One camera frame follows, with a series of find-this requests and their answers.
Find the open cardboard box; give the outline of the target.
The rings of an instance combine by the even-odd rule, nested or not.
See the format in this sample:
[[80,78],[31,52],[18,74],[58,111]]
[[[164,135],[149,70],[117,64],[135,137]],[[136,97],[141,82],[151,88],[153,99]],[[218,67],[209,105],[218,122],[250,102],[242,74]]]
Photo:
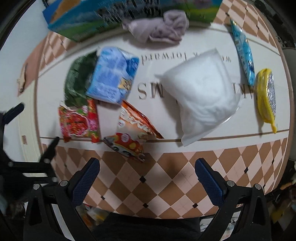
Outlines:
[[191,21],[211,23],[221,1],[55,1],[43,10],[48,29],[75,42],[118,27],[123,20],[162,17],[184,11]]

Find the blue stick sachet packet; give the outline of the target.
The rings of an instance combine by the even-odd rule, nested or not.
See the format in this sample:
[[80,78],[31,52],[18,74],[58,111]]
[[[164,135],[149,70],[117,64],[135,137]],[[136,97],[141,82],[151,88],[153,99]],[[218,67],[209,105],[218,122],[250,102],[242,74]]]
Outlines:
[[234,21],[230,20],[231,30],[234,37],[234,44],[241,61],[244,73],[246,75],[248,85],[254,87],[255,85],[255,71],[252,57],[252,51],[248,43],[246,35],[239,25]]

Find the red strawberry snack packet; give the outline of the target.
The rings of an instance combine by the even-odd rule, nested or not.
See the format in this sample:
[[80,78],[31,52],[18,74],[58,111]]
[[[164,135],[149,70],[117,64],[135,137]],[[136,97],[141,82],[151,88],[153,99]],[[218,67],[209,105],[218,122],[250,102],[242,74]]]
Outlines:
[[99,142],[99,118],[94,99],[88,98],[86,105],[80,108],[70,108],[61,103],[58,114],[65,143],[72,138],[90,138],[92,143]]

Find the white soft bag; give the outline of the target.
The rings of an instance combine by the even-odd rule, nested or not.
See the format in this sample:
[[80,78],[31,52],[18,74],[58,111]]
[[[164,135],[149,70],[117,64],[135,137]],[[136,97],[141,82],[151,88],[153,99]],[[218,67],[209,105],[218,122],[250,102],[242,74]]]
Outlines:
[[157,76],[180,107],[181,142],[188,146],[225,123],[237,111],[229,73],[217,49],[211,49]]

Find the orange red snack packet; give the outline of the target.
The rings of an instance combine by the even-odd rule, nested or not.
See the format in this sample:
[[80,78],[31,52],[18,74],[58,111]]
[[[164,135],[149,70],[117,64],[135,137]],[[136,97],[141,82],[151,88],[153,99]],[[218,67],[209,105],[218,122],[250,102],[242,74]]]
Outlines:
[[143,144],[154,138],[163,139],[164,137],[144,114],[127,101],[123,101],[116,132],[112,136],[104,137],[103,142],[127,158],[144,162]]

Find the dark green snack packet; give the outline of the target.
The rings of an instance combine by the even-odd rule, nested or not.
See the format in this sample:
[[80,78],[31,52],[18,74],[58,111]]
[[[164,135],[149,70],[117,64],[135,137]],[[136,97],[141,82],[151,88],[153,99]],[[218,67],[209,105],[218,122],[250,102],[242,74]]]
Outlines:
[[68,107],[87,105],[86,91],[90,85],[98,56],[96,51],[75,59],[64,84],[64,102]]

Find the checkered pink table mat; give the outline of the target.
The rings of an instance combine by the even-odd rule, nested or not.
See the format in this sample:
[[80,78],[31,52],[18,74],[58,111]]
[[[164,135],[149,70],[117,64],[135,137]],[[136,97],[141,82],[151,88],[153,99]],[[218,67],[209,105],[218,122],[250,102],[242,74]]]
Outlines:
[[[276,126],[262,123],[255,93],[247,85],[227,23],[243,27],[252,49],[255,71],[269,68],[275,77]],[[114,46],[138,56],[140,63],[128,102],[146,115],[164,137],[144,144],[145,161],[131,160],[90,138],[60,141],[52,166],[60,179],[69,179],[91,158],[101,170],[85,202],[104,210],[152,218],[189,218],[214,214],[217,208],[197,180],[194,164],[204,158],[224,178],[265,193],[279,184],[289,156],[292,121],[291,85],[280,44],[266,19],[244,1],[223,1],[215,21],[192,25],[180,45],[139,46],[122,29],[77,44],[53,32],[30,42],[26,54],[26,83],[18,95],[25,110],[18,120],[24,159],[37,161],[62,133],[58,107],[71,63],[78,57]],[[183,146],[179,106],[157,76],[199,54],[217,49],[241,106],[230,120],[199,141]]]

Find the small cardboard scrap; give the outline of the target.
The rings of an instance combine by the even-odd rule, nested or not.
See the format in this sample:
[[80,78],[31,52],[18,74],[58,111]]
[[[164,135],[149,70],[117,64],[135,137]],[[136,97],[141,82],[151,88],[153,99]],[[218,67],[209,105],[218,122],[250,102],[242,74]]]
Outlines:
[[25,63],[22,67],[21,73],[19,78],[17,79],[18,83],[18,95],[20,95],[25,88],[25,83],[26,83],[26,70],[27,70],[27,63]]

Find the light blue tissue pack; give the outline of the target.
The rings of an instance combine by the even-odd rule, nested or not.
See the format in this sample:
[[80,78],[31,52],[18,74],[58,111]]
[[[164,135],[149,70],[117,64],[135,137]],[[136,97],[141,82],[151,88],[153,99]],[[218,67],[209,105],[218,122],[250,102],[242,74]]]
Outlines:
[[139,58],[117,47],[100,50],[86,95],[121,105],[127,99],[139,66]]

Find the purple cloth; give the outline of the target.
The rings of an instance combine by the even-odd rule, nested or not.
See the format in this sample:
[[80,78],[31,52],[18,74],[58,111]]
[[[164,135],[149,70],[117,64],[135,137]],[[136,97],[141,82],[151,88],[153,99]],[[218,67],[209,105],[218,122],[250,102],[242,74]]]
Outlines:
[[179,44],[189,27],[189,20],[182,10],[169,10],[159,18],[123,20],[122,27],[140,43],[164,42]]

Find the yellow silver scrub sponge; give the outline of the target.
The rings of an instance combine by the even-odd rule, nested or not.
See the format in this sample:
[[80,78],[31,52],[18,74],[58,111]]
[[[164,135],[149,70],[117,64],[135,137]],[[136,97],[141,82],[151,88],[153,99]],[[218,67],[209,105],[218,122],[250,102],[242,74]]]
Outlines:
[[271,69],[259,71],[255,84],[258,112],[264,123],[269,123],[273,133],[277,133],[275,123],[276,97],[274,89],[274,75]]

